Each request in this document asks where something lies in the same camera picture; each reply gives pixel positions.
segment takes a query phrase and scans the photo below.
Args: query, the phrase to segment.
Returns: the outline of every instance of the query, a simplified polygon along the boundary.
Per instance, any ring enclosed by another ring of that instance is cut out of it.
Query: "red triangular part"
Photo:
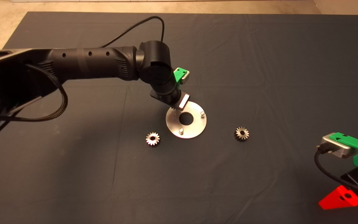
[[[358,206],[358,197],[352,190],[341,185],[319,201],[319,205],[324,210],[355,207]]]

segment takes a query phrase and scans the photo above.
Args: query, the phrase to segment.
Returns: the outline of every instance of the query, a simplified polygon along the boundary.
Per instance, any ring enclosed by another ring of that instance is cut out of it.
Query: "metal plate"
[[[201,112],[204,110],[195,102],[187,102],[183,111],[169,108],[166,115],[166,122],[168,129],[179,138],[194,138],[201,134],[206,126],[206,114],[201,117]],[[182,113],[188,112],[193,116],[193,122],[190,125],[183,125],[179,121],[179,116]],[[179,129],[183,128],[183,134],[179,133]]]

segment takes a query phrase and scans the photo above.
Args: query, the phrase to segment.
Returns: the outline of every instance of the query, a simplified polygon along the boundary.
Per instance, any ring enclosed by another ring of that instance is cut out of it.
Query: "beige floor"
[[[37,2],[0,0],[0,49],[28,11],[358,14],[354,0],[214,1],[214,2]]]

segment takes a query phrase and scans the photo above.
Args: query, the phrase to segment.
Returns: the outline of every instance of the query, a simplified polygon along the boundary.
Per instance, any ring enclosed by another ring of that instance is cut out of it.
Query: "plate center hole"
[[[179,122],[182,125],[190,125],[191,123],[193,123],[193,119],[193,115],[191,115],[191,113],[189,112],[183,112],[179,116]]]

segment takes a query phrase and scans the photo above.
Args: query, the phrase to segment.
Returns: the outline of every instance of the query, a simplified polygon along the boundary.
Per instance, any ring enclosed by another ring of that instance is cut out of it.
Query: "table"
[[[5,48],[95,47],[149,14],[29,12]],[[338,183],[318,171],[322,136],[358,138],[358,16],[160,14],[183,90],[208,116],[179,139],[141,81],[64,84],[58,119],[0,133],[0,223],[356,223],[324,211]],[[114,46],[157,40],[150,21]],[[55,92],[21,116],[48,114]],[[250,131],[246,142],[233,132]],[[145,135],[158,132],[150,148]],[[352,160],[323,156],[332,173]]]

